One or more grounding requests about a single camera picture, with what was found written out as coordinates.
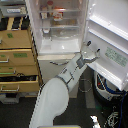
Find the shelf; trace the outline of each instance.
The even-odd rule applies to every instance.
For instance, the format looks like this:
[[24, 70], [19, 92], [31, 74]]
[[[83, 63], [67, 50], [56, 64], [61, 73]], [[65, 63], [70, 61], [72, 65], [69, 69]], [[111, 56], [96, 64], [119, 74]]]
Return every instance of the shelf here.
[[[63, 16], [62, 20], [70, 20], [70, 19], [77, 19], [78, 16]], [[46, 19], [42, 20], [54, 20], [54, 17], [47, 17]]]
[[53, 9], [53, 10], [47, 10], [47, 11], [39, 11], [39, 13], [43, 13], [43, 12], [79, 12], [80, 9], [78, 8], [70, 8], [70, 9]]
[[101, 19], [95, 15], [91, 16], [90, 20], [128, 41], [128, 33], [121, 30], [120, 28], [117, 28], [113, 24], [111, 24], [111, 23], [109, 23], [109, 22], [107, 22], [107, 21], [105, 21], [105, 20], [103, 20], [103, 19]]
[[78, 38], [79, 29], [51, 29], [49, 33], [43, 33], [45, 40], [72, 40]]
[[79, 28], [79, 25], [76, 19], [43, 20], [42, 28]]
[[128, 54], [128, 49], [127, 46], [126, 47], [122, 47], [121, 45], [119, 45], [118, 43], [112, 41], [111, 39], [105, 37], [104, 35], [102, 35], [101, 33], [98, 33], [97, 31], [93, 30], [93, 29], [89, 29], [89, 32], [92, 33], [93, 35], [99, 37], [100, 39], [102, 39], [103, 41], [113, 45], [114, 47], [118, 48], [119, 50], [125, 52], [126, 54]]

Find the gray floor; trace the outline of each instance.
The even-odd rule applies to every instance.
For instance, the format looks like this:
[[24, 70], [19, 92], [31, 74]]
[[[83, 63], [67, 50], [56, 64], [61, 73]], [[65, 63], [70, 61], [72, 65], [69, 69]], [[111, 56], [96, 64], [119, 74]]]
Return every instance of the gray floor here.
[[[81, 79], [91, 81], [92, 71], [87, 68]], [[80, 88], [88, 90], [90, 83], [80, 81]], [[36, 98], [21, 98], [19, 104], [3, 105], [0, 103], [0, 128], [28, 128], [34, 110]], [[55, 125], [79, 125], [82, 128], [92, 128], [93, 122], [91, 115], [98, 117], [101, 128], [105, 123], [101, 110], [95, 108], [93, 91], [87, 93], [78, 91], [77, 99], [70, 99], [69, 106], [65, 113], [56, 117]]]

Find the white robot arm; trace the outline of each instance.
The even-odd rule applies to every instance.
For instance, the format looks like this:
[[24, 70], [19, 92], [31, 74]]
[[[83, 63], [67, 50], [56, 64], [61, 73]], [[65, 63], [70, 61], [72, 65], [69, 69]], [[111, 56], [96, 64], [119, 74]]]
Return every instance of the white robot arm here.
[[90, 42], [84, 45], [82, 52], [77, 53], [62, 72], [40, 90], [29, 128], [53, 126], [54, 118], [66, 110], [69, 92], [87, 68], [86, 63], [92, 63], [99, 58], [99, 50], [94, 53], [89, 49], [89, 45]]

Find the cable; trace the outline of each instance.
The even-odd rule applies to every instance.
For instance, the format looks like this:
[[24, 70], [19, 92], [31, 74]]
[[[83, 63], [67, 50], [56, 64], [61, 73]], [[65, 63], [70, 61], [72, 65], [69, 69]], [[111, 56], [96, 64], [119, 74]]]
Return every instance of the cable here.
[[112, 112], [112, 114], [107, 118], [104, 128], [106, 128], [106, 124], [108, 124], [109, 127], [114, 128], [114, 126], [118, 123], [116, 120], [118, 120], [118, 112]]
[[122, 101], [121, 101], [121, 111], [120, 111], [120, 114], [121, 115], [120, 115], [120, 122], [119, 122], [118, 128], [120, 128], [120, 125], [121, 125], [121, 120], [122, 120], [122, 107], [123, 107], [123, 101], [124, 101], [124, 98], [125, 98], [126, 94], [127, 94], [127, 92], [125, 92], [125, 94], [124, 94], [124, 96], [122, 98]]
[[89, 92], [89, 91], [92, 89], [92, 83], [91, 83], [89, 80], [87, 80], [87, 79], [80, 79], [80, 80], [84, 80], [84, 81], [89, 82], [90, 85], [91, 85], [91, 87], [90, 87], [87, 91], [83, 91], [83, 90], [80, 88], [80, 86], [79, 86], [79, 90], [80, 90], [81, 92], [83, 92], [83, 93]]

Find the refrigerator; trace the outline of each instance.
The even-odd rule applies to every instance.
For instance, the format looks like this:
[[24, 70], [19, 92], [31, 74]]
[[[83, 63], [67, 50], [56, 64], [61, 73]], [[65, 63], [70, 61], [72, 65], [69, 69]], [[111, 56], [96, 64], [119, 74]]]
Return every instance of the refrigerator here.
[[42, 78], [56, 70], [47, 64], [42, 68], [44, 60], [71, 59], [91, 41], [89, 47], [100, 49], [100, 58], [87, 65], [128, 91], [128, 0], [25, 1], [39, 65], [47, 70]]

